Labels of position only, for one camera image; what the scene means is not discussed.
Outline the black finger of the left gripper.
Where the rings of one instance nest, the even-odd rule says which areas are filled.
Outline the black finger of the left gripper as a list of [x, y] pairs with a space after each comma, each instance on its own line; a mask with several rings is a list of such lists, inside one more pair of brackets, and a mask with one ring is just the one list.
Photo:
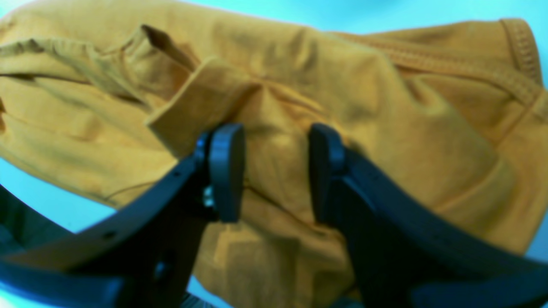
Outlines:
[[309, 133], [316, 220], [339, 230], [366, 308], [540, 308], [547, 264], [499, 250], [403, 192], [336, 130]]
[[194, 151], [115, 215], [78, 234], [1, 258], [1, 289], [68, 308], [178, 308], [210, 222], [239, 218], [241, 124], [204, 133]]

